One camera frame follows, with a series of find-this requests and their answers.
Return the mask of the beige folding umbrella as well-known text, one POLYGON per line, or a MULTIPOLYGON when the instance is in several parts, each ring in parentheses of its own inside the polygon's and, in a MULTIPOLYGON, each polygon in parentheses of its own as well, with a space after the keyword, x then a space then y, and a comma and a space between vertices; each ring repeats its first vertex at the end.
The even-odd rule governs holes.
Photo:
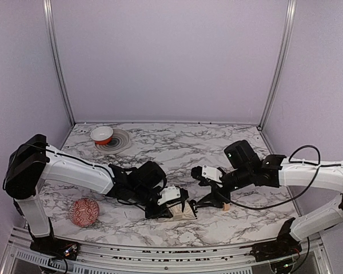
POLYGON ((197 205, 194 200, 166 203, 169 217, 160 218, 160 222, 183 221, 197 219, 197 212, 200 208, 211 208, 207 205, 197 205))

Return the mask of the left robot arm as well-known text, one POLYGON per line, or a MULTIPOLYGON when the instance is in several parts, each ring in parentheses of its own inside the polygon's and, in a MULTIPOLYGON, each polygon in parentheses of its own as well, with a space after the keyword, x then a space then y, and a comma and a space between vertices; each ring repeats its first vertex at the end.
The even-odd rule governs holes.
POLYGON ((46 136, 34 135, 10 156, 3 189, 18 204, 33 243, 40 249, 59 243, 39 197, 38 183, 47 180, 87 188, 133 206, 143 205, 147 218, 159 217, 166 203, 181 197, 178 187, 167 187, 166 175, 155 162, 138 168, 86 162, 49 145, 46 136))

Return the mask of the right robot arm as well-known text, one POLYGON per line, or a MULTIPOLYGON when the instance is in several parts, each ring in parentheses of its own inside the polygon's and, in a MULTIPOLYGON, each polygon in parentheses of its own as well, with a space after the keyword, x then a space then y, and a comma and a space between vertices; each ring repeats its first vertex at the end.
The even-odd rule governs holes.
POLYGON ((191 176, 201 186, 211 186, 198 205, 201 207, 222 208, 231 204, 231 192, 244 187, 267 186, 273 188, 301 186, 326 188, 338 192, 327 204, 314 211, 284 222, 275 241, 275 246, 290 247, 300 243, 308 236, 343 222, 343 161, 309 162, 285 155, 270 154, 260 159, 247 140, 239 140, 224 149, 233 167, 225 173, 221 168, 197 166, 192 168, 191 176))

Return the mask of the grey ringed silicone mat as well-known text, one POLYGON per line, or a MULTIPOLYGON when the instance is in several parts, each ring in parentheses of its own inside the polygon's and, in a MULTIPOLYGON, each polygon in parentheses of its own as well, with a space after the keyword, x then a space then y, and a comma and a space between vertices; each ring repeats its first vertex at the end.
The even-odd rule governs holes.
POLYGON ((95 149, 105 155, 115 155, 127 150, 131 145, 131 138, 127 131, 114 129, 111 141, 105 145, 95 144, 95 149))

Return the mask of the orange white bowl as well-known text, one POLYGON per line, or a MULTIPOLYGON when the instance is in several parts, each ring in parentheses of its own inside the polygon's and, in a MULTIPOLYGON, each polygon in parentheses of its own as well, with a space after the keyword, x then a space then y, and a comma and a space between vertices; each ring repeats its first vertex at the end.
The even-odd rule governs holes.
POLYGON ((91 133, 90 137, 95 144, 106 145, 108 144, 113 137, 114 130, 109 126, 101 126, 95 128, 91 133))

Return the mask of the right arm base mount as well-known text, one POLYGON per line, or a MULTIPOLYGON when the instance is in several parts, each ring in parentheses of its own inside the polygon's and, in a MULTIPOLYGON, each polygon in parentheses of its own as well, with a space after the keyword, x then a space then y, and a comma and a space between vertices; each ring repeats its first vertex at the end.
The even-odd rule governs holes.
POLYGON ((277 241, 254 244, 249 255, 254 256, 256 262, 278 259, 281 257, 299 254, 302 251, 300 244, 289 245, 277 241))

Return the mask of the front aluminium rail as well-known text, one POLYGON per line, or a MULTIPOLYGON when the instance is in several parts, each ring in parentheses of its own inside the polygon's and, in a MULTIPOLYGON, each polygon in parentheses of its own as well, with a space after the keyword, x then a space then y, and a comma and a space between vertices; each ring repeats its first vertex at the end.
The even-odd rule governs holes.
POLYGON ((253 243, 205 247, 133 247, 79 241, 77 257, 60 259, 30 248, 27 230, 13 228, 0 273, 332 273, 319 237, 275 259, 256 259, 253 243))

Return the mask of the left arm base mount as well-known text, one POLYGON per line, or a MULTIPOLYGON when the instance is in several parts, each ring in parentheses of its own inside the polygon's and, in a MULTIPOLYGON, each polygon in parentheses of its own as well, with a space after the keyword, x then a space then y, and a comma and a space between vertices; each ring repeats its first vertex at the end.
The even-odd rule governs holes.
POLYGON ((54 255, 68 260, 76 260, 79 251, 79 243, 64 239, 36 239, 30 244, 32 251, 54 255))

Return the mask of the right aluminium frame post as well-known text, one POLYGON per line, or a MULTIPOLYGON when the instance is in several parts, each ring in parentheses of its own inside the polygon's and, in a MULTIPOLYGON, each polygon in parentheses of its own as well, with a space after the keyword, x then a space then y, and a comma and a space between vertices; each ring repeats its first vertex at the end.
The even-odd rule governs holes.
POLYGON ((278 92, 279 83, 281 80, 281 75, 284 69, 285 61, 288 56, 290 40, 292 37, 293 25, 294 25, 294 17, 296 13, 297 1, 296 0, 288 0, 287 1, 287 8, 286 8, 286 15, 285 15, 285 22, 284 28, 282 32, 282 39, 280 43, 280 48, 278 51, 278 57, 276 66, 274 69, 273 78, 270 84, 270 89, 268 92, 268 97, 266 99, 266 103, 264 106, 264 110, 260 119, 260 123, 258 128, 262 131, 269 119, 269 115, 272 111, 274 100, 278 92))

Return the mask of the aluminium frame post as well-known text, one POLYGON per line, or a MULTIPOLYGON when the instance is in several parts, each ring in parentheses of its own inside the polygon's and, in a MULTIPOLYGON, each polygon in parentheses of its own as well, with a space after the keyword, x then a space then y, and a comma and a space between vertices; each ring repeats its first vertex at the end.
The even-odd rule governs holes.
POLYGON ((46 28, 47 28, 47 33, 49 37, 49 44, 50 44, 50 50, 51 50, 51 55, 52 55, 53 64, 54 64, 54 70, 57 77, 57 82, 59 85, 61 98, 63 101, 67 119, 69 121, 69 125, 71 128, 73 128, 75 126, 75 118, 74 118, 73 110, 70 104, 70 98, 69 98, 69 94, 68 94, 66 83, 65 83, 63 69, 61 66, 61 59, 60 59, 60 54, 58 50, 57 37, 55 33, 55 23, 54 23, 54 17, 53 17, 52 1, 43 0, 43 9, 44 9, 44 14, 45 14, 45 22, 46 22, 46 28))
POLYGON ((268 97, 266 99, 266 103, 264 106, 264 110, 260 119, 260 123, 258 128, 262 131, 269 119, 269 115, 272 111, 274 100, 278 92, 279 83, 281 80, 281 75, 284 69, 285 61, 288 56, 290 40, 292 37, 293 25, 294 25, 294 17, 296 13, 297 1, 296 0, 288 0, 287 1, 287 8, 286 8, 286 15, 285 15, 285 22, 284 28, 282 32, 282 39, 280 43, 280 48, 278 51, 278 57, 276 66, 274 69, 273 78, 270 84, 270 89, 268 92, 268 97))

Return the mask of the left aluminium frame post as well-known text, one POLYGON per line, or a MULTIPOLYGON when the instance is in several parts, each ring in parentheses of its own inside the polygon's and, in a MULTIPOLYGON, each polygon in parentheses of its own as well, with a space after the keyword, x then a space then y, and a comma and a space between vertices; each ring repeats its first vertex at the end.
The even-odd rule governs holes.
POLYGON ((74 118, 73 110, 70 104, 70 98, 69 98, 69 94, 68 94, 66 83, 65 83, 63 69, 61 66, 61 59, 60 59, 60 54, 58 50, 57 37, 55 33, 55 23, 54 23, 54 17, 53 17, 52 1, 43 0, 43 9, 44 9, 44 14, 45 14, 45 22, 46 22, 46 28, 47 28, 47 33, 49 37, 49 44, 50 44, 50 50, 51 50, 51 55, 52 55, 53 64, 54 64, 54 70, 57 77, 57 82, 59 85, 61 98, 63 101, 67 119, 69 121, 69 125, 71 128, 73 128, 75 126, 75 118, 74 118))

